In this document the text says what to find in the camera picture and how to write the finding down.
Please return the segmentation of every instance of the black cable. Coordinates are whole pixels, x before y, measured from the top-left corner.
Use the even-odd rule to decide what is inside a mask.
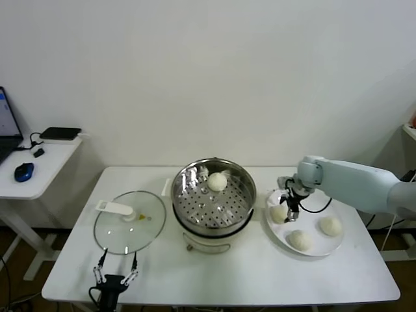
[[[396,226],[397,224],[400,224],[400,223],[402,223],[402,222],[404,222],[404,221],[406,221],[406,219],[403,219],[403,220],[397,221],[397,222],[393,223],[392,227],[393,227],[393,226]],[[388,229],[388,228],[390,228],[390,226],[385,226],[385,227],[382,227],[381,229]]]
[[[301,203],[299,203],[299,206],[304,210],[304,211],[307,211],[307,212],[309,212],[309,213],[321,213],[321,212],[323,212],[326,208],[328,208],[328,206],[330,205],[330,203],[332,202],[332,198],[330,198],[330,200],[328,200],[328,202],[326,203],[326,205],[324,206],[324,208],[322,208],[321,210],[318,210],[318,211],[312,211],[312,210],[308,210],[308,209],[306,209],[304,206],[302,206],[302,204]]]
[[[6,305],[6,311],[8,311],[10,307],[10,303],[12,302],[12,282],[10,279],[10,273],[8,272],[8,267],[6,265],[6,261],[3,259],[3,256],[0,255],[0,260],[3,262],[3,266],[6,269],[6,275],[7,275],[7,283],[8,283],[8,302]]]
[[[39,133],[39,132],[32,132],[31,133],[29,138],[30,138],[32,144],[33,144],[33,139],[32,139],[33,135],[41,135],[41,133]]]
[[[294,179],[287,179],[286,181],[285,181],[285,189],[287,189],[288,191],[289,191],[289,195],[291,195],[291,190],[290,190],[290,188],[287,186],[287,183],[288,182],[293,182],[294,183]],[[302,206],[302,204],[300,203],[300,201],[299,201],[299,206],[304,210],[304,211],[306,211],[306,212],[308,212],[308,213],[321,213],[321,212],[323,212],[326,208],[328,208],[329,207],[329,205],[330,205],[330,203],[332,202],[332,198],[330,198],[330,200],[328,201],[328,203],[326,203],[326,205],[324,206],[324,208],[322,208],[321,210],[318,210],[318,211],[312,211],[312,210],[309,210],[309,209],[306,209],[304,206]]]
[[[94,305],[96,306],[96,307],[99,307],[98,306],[98,302],[96,302],[96,300],[94,299],[94,297],[92,296],[92,294],[91,294],[91,290],[92,289],[97,289],[97,287],[91,287],[89,290],[88,290],[88,294],[90,295],[90,298],[91,298],[91,301],[92,301],[92,303],[94,303]]]
[[[367,228],[370,224],[371,224],[371,222],[374,220],[374,218],[376,217],[376,215],[374,214],[372,217],[371,217],[371,219],[370,219],[370,221],[368,221],[367,222],[367,224],[365,225],[365,227]]]

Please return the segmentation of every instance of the table leg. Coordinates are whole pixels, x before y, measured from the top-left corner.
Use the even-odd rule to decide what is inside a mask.
[[[53,244],[53,241],[56,239],[57,235],[56,234],[49,234],[46,239],[45,242],[46,244],[48,244],[49,246],[51,246]],[[38,252],[36,254],[36,256],[34,257],[31,265],[29,265],[23,280],[25,281],[32,281],[34,280],[34,277],[36,276],[36,274],[38,273],[40,266],[42,265],[42,263],[44,261],[56,261],[58,259],[60,251],[58,250],[53,250],[52,254],[45,254],[44,252]]]
[[[5,254],[3,255],[3,261],[7,262],[8,258],[13,254],[13,251],[16,249],[20,241],[20,236],[16,236],[16,238],[12,241],[12,244],[7,248]],[[4,267],[4,264],[2,261],[0,261],[0,271]]]
[[[5,200],[1,201],[0,219],[36,251],[52,255],[52,248],[27,225],[20,215]]]
[[[56,235],[50,234],[43,240],[5,200],[1,201],[0,219],[38,252],[23,277],[25,281],[34,279],[44,261],[56,261],[59,252],[51,248]]]

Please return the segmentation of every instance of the white wall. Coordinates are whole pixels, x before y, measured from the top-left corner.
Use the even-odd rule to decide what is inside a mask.
[[[415,9],[412,0],[2,1],[0,85],[27,129],[92,135],[70,177],[41,198],[64,226],[111,164],[292,165],[317,154],[401,174],[393,135],[416,109]],[[32,225],[53,226],[16,205]]]

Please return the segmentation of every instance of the stainless steel pot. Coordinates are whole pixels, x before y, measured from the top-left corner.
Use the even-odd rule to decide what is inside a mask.
[[[227,187],[212,191],[209,175],[222,172]],[[251,219],[256,196],[254,181],[241,166],[224,159],[202,159],[184,167],[172,183],[171,199],[179,223],[191,233],[211,239],[240,231]]]

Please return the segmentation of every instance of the laptop screen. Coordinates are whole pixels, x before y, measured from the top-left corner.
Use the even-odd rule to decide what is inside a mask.
[[[20,131],[7,103],[4,91],[0,89],[0,137],[20,137]]]

